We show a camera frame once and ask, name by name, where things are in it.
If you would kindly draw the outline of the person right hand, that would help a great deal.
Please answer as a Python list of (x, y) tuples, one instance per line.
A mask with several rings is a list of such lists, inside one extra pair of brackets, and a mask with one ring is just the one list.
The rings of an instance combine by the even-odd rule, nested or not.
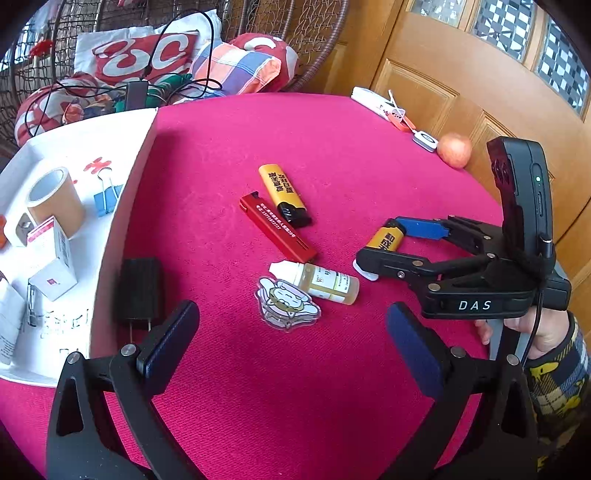
[(504, 325), (516, 332), (531, 335), (533, 340), (528, 359), (535, 360), (558, 347), (567, 337), (570, 320), (567, 311), (543, 309), (536, 334), (533, 334), (536, 308), (532, 307), (523, 317), (504, 320)]

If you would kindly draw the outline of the plaid sleeve forearm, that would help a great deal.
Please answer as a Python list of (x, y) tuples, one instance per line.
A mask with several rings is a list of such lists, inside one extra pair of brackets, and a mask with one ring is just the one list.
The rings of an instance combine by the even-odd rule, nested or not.
[(532, 337), (525, 373), (545, 445), (538, 471), (559, 479), (586, 449), (582, 444), (571, 455), (565, 452), (573, 440), (590, 433), (590, 358), (578, 321), (569, 311), (543, 310)]

